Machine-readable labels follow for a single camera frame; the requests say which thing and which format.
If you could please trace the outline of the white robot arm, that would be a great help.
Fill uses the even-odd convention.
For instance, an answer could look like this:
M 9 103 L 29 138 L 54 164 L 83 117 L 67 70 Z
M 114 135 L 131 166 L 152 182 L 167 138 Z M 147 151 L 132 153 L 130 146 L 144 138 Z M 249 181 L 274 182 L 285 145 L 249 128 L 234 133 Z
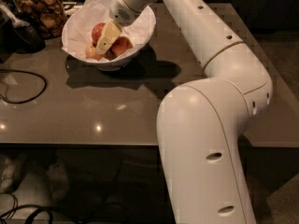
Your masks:
M 112 0 L 97 49 L 157 0 Z M 163 0 L 205 78 L 162 100 L 157 140 L 177 224 L 256 224 L 237 140 L 270 104 L 269 73 L 246 43 L 203 1 Z

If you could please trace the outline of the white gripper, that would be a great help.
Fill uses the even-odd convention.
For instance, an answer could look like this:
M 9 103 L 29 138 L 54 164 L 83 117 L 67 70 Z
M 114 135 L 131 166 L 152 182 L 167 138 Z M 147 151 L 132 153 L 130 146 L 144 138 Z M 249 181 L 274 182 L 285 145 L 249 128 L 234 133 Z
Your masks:
M 95 44 L 99 54 L 105 54 L 119 38 L 122 26 L 129 26 L 141 14 L 140 0 L 112 0 L 109 8 L 109 17 L 113 21 L 105 23 L 102 34 Z

